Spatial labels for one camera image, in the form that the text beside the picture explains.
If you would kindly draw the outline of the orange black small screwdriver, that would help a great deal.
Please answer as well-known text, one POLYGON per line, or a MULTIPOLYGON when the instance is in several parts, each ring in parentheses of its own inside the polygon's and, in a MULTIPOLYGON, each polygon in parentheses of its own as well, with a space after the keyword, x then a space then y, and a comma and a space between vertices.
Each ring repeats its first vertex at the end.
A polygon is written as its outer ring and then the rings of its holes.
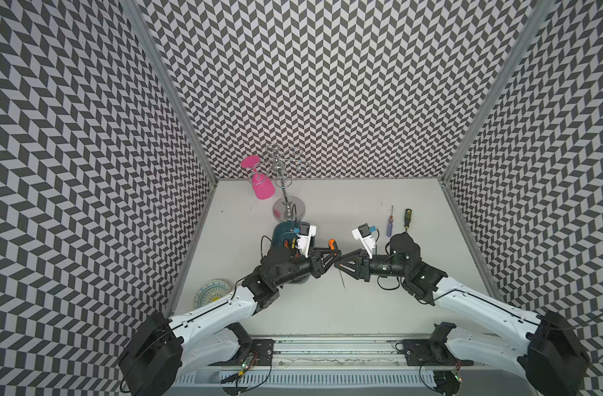
MULTIPOLYGON (((337 242, 336 242, 335 239, 331 239, 329 241, 329 246, 330 246, 331 250, 338 250, 339 249, 338 244, 337 244, 337 242)), ((343 288, 345 288, 343 273, 340 270, 338 270, 338 273, 339 273, 339 277, 341 278, 342 286, 343 286, 343 288)))

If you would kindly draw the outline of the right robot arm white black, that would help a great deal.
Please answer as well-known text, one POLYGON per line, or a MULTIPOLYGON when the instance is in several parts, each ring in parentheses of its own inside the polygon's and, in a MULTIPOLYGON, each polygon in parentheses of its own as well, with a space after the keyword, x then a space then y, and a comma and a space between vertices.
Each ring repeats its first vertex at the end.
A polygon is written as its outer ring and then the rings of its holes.
POLYGON ((515 308, 473 290, 426 263, 407 233, 392 236, 385 255, 375 254, 372 236, 357 230, 353 235, 363 248, 341 255, 335 268, 356 280, 394 277, 422 305, 452 311, 488 331, 472 333, 454 323, 439 323, 423 346, 405 342, 409 365, 481 363, 526 379, 542 395, 580 392, 590 359, 563 316, 515 308))

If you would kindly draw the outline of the purple red screwdriver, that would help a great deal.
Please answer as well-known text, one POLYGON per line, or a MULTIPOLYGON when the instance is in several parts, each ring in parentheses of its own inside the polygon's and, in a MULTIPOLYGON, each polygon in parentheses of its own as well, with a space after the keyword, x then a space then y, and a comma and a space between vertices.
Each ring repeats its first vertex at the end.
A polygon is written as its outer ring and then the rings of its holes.
POLYGON ((390 215, 387 219, 386 236, 390 239, 393 235, 393 224, 394 224, 394 206, 391 206, 390 215))

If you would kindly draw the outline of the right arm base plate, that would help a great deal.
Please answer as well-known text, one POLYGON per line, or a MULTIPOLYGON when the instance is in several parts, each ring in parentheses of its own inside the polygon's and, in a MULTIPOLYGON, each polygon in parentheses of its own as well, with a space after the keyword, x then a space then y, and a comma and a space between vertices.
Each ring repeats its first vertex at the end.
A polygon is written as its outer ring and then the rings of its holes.
POLYGON ((409 367, 456 366, 458 358, 446 344, 428 339, 404 339, 400 342, 401 352, 409 367))

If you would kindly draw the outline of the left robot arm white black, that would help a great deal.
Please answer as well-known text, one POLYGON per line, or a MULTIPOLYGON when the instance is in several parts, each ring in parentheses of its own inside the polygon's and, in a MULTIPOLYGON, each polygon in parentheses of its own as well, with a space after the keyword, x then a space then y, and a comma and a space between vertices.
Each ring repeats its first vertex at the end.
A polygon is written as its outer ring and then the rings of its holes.
POLYGON ((120 391, 162 395, 185 372, 230 360, 240 346, 238 338, 230 340, 232 325, 272 305, 283 285, 323 276, 340 255, 335 240, 298 257, 283 245, 273 246, 260 265, 219 300, 170 318, 159 311, 151 314, 118 358, 120 391))

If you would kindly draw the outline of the black yellow screwdriver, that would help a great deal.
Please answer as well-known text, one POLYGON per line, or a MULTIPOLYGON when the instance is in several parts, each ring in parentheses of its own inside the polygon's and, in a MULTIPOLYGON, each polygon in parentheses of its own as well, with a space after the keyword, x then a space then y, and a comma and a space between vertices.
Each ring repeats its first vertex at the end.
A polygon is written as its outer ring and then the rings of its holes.
POLYGON ((405 228, 405 232, 407 233, 410 229, 410 224, 412 221, 412 214, 413 211, 412 209, 406 209, 405 210, 405 215, 404 215, 404 228, 405 228))

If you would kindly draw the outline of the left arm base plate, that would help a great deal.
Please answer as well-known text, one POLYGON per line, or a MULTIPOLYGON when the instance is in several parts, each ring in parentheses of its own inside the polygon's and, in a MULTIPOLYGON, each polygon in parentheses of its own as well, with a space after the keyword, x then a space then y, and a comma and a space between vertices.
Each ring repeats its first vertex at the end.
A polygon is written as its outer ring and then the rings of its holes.
POLYGON ((253 339, 251 343, 241 343, 236 354, 224 363, 225 366, 240 366, 246 359, 256 358, 258 367, 271 366, 275 340, 270 338, 253 339))

